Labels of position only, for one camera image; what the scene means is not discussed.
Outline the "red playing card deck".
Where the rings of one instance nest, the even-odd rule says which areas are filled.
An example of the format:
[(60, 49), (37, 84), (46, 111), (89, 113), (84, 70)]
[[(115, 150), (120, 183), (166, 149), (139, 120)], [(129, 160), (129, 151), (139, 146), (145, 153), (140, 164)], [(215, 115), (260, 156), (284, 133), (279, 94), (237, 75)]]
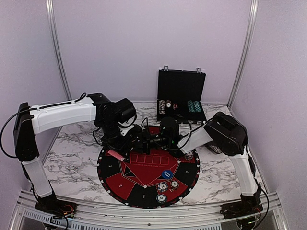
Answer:
[(107, 152), (110, 156), (120, 160), (120, 161), (124, 161), (126, 158), (122, 155), (120, 155), (119, 153), (113, 151), (112, 149), (110, 149), (108, 152)]

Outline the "white chip stack seat eight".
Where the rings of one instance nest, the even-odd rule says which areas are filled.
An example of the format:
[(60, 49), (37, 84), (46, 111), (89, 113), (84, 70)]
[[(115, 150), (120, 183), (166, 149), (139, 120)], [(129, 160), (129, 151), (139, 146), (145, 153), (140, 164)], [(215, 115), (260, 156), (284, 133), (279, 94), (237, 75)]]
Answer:
[(185, 155), (185, 159), (186, 159), (187, 161), (190, 161), (190, 160), (193, 159), (193, 156), (194, 156), (194, 153), (193, 153), (193, 152), (189, 152), (189, 153), (187, 153), (187, 154)]

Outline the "red chip stack seat ten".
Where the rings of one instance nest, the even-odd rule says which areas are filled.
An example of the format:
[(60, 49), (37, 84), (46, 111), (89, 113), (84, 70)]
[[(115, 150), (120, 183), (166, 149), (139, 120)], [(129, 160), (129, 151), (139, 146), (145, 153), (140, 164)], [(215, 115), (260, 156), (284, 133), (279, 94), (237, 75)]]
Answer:
[(174, 190), (177, 190), (178, 188), (179, 188), (179, 183), (175, 180), (172, 180), (170, 182), (170, 190), (174, 191)]

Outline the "white chip stack seat ten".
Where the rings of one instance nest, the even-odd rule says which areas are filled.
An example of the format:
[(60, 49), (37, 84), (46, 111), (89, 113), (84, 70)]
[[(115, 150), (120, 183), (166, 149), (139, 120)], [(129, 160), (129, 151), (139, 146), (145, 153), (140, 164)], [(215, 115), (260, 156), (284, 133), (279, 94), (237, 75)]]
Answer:
[(168, 189), (168, 185), (167, 185), (167, 183), (164, 183), (164, 182), (159, 183), (157, 185), (157, 189), (158, 189), (159, 192), (163, 193), (163, 192), (165, 192)]

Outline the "blue chip stack seat one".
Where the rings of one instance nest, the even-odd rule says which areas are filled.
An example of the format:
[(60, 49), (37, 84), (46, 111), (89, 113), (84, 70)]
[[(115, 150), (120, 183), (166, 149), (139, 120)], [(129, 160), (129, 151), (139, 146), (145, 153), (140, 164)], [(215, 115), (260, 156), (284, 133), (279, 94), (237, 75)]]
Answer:
[(167, 196), (164, 195), (164, 194), (158, 194), (158, 195), (156, 196), (156, 201), (157, 201), (158, 203), (160, 203), (160, 204), (163, 204), (163, 203), (165, 203), (165, 202), (167, 201)]

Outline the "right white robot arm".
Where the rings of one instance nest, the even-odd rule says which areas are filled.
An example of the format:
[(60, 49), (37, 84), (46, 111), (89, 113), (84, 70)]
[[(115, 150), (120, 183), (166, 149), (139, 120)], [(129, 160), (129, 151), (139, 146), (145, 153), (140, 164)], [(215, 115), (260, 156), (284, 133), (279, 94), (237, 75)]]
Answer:
[(175, 156), (183, 156), (202, 145), (215, 146), (227, 155), (237, 173), (241, 199), (238, 211), (247, 215), (256, 207), (256, 200), (261, 193), (261, 186), (255, 178), (252, 158), (247, 153), (248, 137), (246, 128), (235, 118), (217, 112), (212, 118), (187, 134), (179, 134), (179, 123), (172, 117), (164, 117), (160, 121), (159, 133), (151, 134), (149, 126), (139, 134), (144, 152), (151, 147), (161, 147)]

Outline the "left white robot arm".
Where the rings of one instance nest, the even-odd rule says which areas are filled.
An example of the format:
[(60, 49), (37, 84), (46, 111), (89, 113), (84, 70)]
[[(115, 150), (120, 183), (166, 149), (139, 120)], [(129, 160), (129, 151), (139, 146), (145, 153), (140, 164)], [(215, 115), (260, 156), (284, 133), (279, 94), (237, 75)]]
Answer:
[(132, 148), (130, 130), (134, 124), (124, 123), (136, 118), (136, 109), (129, 99), (112, 102), (101, 93), (83, 93), (79, 99), (48, 105), (21, 104), (13, 131), (15, 154), (42, 198), (42, 206), (50, 213), (57, 213), (61, 207), (39, 158), (37, 134), (74, 123), (93, 122), (103, 131), (102, 142), (121, 160), (126, 160)]

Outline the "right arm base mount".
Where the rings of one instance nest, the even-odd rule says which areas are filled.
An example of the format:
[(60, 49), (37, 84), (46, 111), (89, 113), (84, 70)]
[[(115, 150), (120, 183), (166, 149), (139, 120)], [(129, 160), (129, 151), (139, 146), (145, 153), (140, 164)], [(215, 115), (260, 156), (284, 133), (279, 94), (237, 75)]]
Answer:
[(240, 201), (221, 205), (220, 213), (224, 216), (224, 219), (231, 219), (261, 212), (262, 210), (259, 195), (241, 195)]

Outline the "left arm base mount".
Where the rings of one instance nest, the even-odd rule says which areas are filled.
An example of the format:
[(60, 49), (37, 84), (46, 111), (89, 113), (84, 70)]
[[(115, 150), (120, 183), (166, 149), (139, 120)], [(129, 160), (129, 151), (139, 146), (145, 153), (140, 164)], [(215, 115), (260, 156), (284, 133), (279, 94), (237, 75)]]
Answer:
[(37, 195), (36, 200), (35, 208), (37, 210), (54, 214), (57, 217), (63, 217), (64, 215), (73, 217), (77, 207), (77, 204), (74, 202), (57, 199), (54, 192), (46, 197)]

